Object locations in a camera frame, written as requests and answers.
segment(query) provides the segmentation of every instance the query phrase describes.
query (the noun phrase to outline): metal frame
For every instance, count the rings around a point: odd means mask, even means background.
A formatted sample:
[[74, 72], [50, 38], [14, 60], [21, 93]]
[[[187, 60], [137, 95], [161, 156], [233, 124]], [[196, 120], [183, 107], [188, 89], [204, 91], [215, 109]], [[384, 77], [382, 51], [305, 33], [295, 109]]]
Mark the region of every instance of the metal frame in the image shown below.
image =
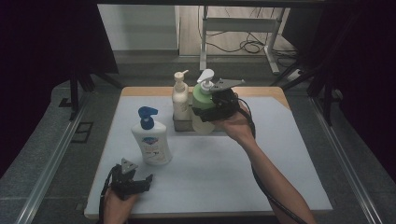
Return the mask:
[[208, 6], [204, 7], [204, 16], [202, 17], [202, 43], [200, 54], [200, 71], [206, 69], [206, 32], [207, 31], [231, 31], [231, 32], [255, 32], [255, 33], [272, 33], [268, 45], [264, 47], [265, 55], [274, 75], [279, 74], [272, 50], [276, 41], [276, 36], [282, 23], [285, 8], [282, 7], [276, 19], [237, 19], [237, 18], [208, 18]]

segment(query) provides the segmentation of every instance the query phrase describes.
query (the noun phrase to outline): pump bottle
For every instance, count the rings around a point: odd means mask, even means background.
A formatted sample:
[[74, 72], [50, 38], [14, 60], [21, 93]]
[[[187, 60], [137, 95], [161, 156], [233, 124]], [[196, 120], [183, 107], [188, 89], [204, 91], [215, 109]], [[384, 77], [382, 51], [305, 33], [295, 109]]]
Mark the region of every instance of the pump bottle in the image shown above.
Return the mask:
[[189, 120], [189, 86], [183, 82], [184, 75], [189, 72], [175, 73], [175, 86], [172, 91], [172, 102], [174, 108], [174, 120]]
[[132, 128], [132, 133], [142, 151], [143, 161], [150, 165], [168, 163], [172, 155], [166, 138], [166, 126], [151, 117], [158, 114], [158, 110], [142, 106], [138, 114], [141, 120]]
[[[198, 78], [194, 89], [192, 90], [192, 107], [208, 109], [215, 107], [212, 102], [212, 94], [210, 88], [214, 85], [210, 80], [215, 75], [215, 72], [211, 69], [206, 69]], [[209, 134], [215, 130], [215, 125], [210, 122], [202, 122], [199, 116], [196, 116], [191, 112], [192, 128], [200, 134]]]

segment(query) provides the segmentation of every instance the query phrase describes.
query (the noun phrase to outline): blue pump cap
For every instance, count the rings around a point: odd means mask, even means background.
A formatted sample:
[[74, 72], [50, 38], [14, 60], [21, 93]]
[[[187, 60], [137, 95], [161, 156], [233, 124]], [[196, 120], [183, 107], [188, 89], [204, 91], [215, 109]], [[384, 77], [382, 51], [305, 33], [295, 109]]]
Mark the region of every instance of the blue pump cap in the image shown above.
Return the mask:
[[139, 108], [138, 113], [141, 118], [140, 125], [142, 126], [142, 129], [152, 129], [152, 127], [154, 127], [154, 119], [152, 119], [151, 115], [158, 114], [158, 110], [148, 106], [142, 106]]

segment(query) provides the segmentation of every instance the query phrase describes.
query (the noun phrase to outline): wall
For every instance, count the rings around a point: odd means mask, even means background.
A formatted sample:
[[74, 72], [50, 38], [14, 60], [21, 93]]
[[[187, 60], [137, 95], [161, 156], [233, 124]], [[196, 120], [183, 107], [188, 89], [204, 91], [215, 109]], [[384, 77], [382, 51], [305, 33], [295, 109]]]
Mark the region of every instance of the wall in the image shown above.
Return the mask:
[[178, 7], [98, 7], [113, 50], [178, 49]]

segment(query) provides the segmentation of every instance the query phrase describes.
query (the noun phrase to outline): white bottle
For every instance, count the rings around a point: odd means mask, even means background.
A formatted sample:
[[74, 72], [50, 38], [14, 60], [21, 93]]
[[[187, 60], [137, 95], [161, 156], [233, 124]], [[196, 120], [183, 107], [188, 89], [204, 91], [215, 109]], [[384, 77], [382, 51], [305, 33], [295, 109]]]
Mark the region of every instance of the white bottle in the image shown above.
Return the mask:
[[166, 138], [166, 126], [151, 117], [158, 114], [158, 110], [142, 106], [138, 113], [141, 120], [132, 128], [132, 133], [142, 151], [143, 161], [150, 165], [168, 163], [172, 155]]
[[175, 86], [172, 91], [172, 102], [174, 108], [174, 120], [189, 120], [189, 86], [183, 82], [184, 74], [189, 72], [175, 73]]

